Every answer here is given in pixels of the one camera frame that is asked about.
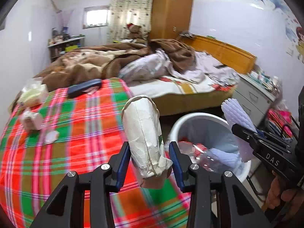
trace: window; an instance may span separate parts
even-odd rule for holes
[[[109,6],[86,7],[84,12],[83,29],[107,26],[110,19]]]

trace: plaid bedsheet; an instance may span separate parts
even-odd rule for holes
[[[120,151],[126,140],[120,112],[131,96],[117,78],[102,81],[93,95],[67,99],[67,89],[49,93],[37,111],[58,140],[44,145],[45,130],[28,135],[14,110],[0,143],[0,204],[17,228],[29,227],[67,172],[94,170]],[[84,226],[90,227],[89,192]],[[170,176],[161,190],[140,188],[130,163],[124,186],[111,194],[116,227],[186,227],[189,194]]]

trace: blue gripper pad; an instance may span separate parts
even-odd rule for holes
[[[130,162],[130,157],[131,157],[131,151],[130,151],[130,146],[129,143],[126,147],[126,150],[124,151],[123,158],[120,162],[118,172],[117,172],[117,183],[116,183],[116,188],[118,191],[120,188],[124,185],[123,183],[125,182],[129,162]]]
[[[263,137],[263,138],[265,138],[265,134],[264,134],[264,132],[263,131],[261,131],[261,130],[256,130],[257,131],[257,134],[259,135],[259,136],[261,136],[261,137]]]
[[[131,151],[128,142],[124,142],[119,154],[111,156],[109,165],[112,166],[112,174],[110,181],[106,181],[109,192],[117,193],[124,185],[130,157]]]
[[[191,159],[188,155],[180,152],[175,141],[169,144],[169,155],[173,162],[172,168],[177,186],[183,193],[189,192],[189,186],[185,186],[185,181],[188,181],[188,166],[192,164]]]

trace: tissue box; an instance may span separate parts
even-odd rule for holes
[[[33,130],[41,130],[43,118],[40,113],[31,112],[29,108],[26,108],[24,113],[20,116],[20,123],[23,125],[26,132]]]
[[[46,84],[42,84],[42,78],[29,79],[22,89],[18,104],[22,108],[43,104],[48,96]]]

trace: wooden headboard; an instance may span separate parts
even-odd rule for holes
[[[194,39],[182,38],[181,41],[192,46],[196,51],[207,52],[241,74],[250,72],[257,58],[247,51],[211,38],[195,36]]]

